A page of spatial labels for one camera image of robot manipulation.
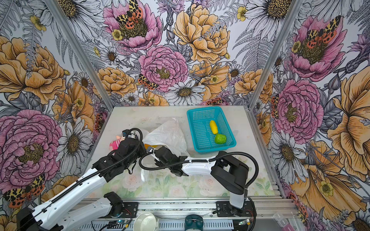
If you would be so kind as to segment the white plastic bag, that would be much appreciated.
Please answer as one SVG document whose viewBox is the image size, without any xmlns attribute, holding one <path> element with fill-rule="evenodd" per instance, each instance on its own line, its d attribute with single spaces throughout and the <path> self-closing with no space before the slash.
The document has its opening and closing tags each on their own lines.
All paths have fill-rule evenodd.
<svg viewBox="0 0 370 231">
<path fill-rule="evenodd" d="M 185 135 L 177 117 L 165 117 L 153 123 L 144 123 L 142 130 L 145 147 L 156 151 L 161 147 L 168 148 L 176 157 L 189 157 Z"/>
</svg>

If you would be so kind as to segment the yellow fruit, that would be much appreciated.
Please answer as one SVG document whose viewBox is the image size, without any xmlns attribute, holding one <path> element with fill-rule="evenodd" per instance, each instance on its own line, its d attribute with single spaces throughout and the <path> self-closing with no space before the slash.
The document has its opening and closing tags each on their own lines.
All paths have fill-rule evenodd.
<svg viewBox="0 0 370 231">
<path fill-rule="evenodd" d="M 217 135 L 219 133 L 218 126 L 214 120 L 210 121 L 210 129 L 212 134 Z"/>
</svg>

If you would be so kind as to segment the green fruit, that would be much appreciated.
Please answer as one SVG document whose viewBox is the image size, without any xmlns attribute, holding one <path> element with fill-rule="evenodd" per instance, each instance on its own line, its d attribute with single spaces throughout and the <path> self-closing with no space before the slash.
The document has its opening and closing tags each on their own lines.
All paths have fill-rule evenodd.
<svg viewBox="0 0 370 231">
<path fill-rule="evenodd" d="M 227 141 L 227 137 L 223 134 L 216 134 L 215 138 L 214 138 L 214 142 L 216 144 L 225 144 Z"/>
</svg>

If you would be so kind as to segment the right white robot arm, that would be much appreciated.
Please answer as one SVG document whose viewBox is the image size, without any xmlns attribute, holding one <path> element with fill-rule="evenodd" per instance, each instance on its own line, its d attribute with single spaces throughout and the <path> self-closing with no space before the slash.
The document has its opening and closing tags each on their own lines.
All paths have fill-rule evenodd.
<svg viewBox="0 0 370 231">
<path fill-rule="evenodd" d="M 255 174 L 248 181 L 250 167 L 236 158 L 242 156 L 250 159 L 255 166 Z M 248 187 L 256 179 L 259 168 L 256 160 L 244 152 L 220 151 L 218 155 L 208 158 L 177 156 L 168 148 L 158 150 L 150 148 L 139 159 L 140 168 L 147 171 L 169 169 L 177 177 L 206 175 L 213 177 L 229 192 L 229 210 L 233 216 L 241 216 Z"/>
</svg>

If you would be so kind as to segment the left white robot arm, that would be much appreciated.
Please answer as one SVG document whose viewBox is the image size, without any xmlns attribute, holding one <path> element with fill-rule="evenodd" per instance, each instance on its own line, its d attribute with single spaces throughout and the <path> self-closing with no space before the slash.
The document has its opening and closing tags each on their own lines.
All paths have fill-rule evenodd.
<svg viewBox="0 0 370 231">
<path fill-rule="evenodd" d="M 43 204 L 24 208 L 16 216 L 19 231 L 61 231 L 67 213 L 90 193 L 122 174 L 145 154 L 143 133 L 138 128 L 125 130 L 116 150 L 96 161 L 82 177 Z"/>
</svg>

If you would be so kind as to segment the cartoon boy doll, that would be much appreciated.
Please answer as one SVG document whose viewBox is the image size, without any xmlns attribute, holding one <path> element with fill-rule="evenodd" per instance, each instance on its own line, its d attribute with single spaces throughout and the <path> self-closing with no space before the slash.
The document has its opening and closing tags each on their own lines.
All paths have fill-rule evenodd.
<svg viewBox="0 0 370 231">
<path fill-rule="evenodd" d="M 114 141 L 112 141 L 112 142 L 109 144 L 109 149 L 110 149 L 111 151 L 113 151 L 113 150 L 117 150 L 117 149 L 118 149 L 118 147 L 119 147 L 119 145 L 120 145 L 120 143 L 121 143 L 123 140 L 125 140 L 125 138 L 124 138 L 123 136 L 116 136 L 115 140 L 114 140 Z"/>
</svg>

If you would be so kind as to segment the teal plastic basket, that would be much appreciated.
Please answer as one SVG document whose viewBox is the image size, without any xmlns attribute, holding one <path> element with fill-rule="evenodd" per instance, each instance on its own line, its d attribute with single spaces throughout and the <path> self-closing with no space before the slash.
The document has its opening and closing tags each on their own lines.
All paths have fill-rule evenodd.
<svg viewBox="0 0 370 231">
<path fill-rule="evenodd" d="M 211 106 L 191 109 L 187 111 L 187 118 L 196 152 L 218 152 L 236 146 L 236 139 L 221 107 Z M 211 120 L 216 122 L 219 134 L 227 137 L 225 144 L 216 144 L 214 142 L 216 135 L 212 134 L 210 129 Z"/>
</svg>

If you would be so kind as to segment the white round cup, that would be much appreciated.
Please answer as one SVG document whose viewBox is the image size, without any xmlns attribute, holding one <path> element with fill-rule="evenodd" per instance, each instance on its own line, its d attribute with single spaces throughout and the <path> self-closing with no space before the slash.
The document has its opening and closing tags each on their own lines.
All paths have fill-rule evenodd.
<svg viewBox="0 0 370 231">
<path fill-rule="evenodd" d="M 159 229 L 159 219 L 149 212 L 139 215 L 133 225 L 133 231 L 159 231 Z"/>
</svg>

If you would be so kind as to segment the dark green round container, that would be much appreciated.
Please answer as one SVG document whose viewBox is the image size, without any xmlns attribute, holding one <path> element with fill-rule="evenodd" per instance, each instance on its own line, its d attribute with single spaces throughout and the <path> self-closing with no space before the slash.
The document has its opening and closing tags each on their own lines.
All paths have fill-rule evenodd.
<svg viewBox="0 0 370 231">
<path fill-rule="evenodd" d="M 203 231 L 204 221 L 199 215 L 188 215 L 185 218 L 185 231 Z"/>
</svg>

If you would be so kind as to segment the pink plastic object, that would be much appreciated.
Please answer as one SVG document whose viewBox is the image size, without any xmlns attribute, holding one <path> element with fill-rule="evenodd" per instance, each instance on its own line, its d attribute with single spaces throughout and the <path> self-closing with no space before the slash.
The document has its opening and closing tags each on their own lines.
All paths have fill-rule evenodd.
<svg viewBox="0 0 370 231">
<path fill-rule="evenodd" d="M 289 221 L 280 213 L 275 213 L 273 215 L 274 220 L 282 228 L 283 231 L 295 231 L 294 227 L 289 223 Z"/>
</svg>

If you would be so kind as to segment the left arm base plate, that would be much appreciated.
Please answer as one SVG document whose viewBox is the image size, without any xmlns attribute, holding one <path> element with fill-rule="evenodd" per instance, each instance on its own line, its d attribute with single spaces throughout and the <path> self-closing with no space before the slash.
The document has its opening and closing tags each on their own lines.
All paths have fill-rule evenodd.
<svg viewBox="0 0 370 231">
<path fill-rule="evenodd" d="M 138 202 L 123 202 L 118 206 L 118 218 L 136 218 Z"/>
</svg>

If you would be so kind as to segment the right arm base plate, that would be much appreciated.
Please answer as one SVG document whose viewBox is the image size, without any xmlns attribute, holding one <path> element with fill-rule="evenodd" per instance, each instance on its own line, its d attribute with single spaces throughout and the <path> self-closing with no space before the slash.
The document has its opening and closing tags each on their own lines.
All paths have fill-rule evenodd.
<svg viewBox="0 0 370 231">
<path fill-rule="evenodd" d="M 253 217 L 256 212 L 251 201 L 245 201 L 242 208 L 233 207 L 228 201 L 217 201 L 216 214 L 218 217 Z"/>
</svg>

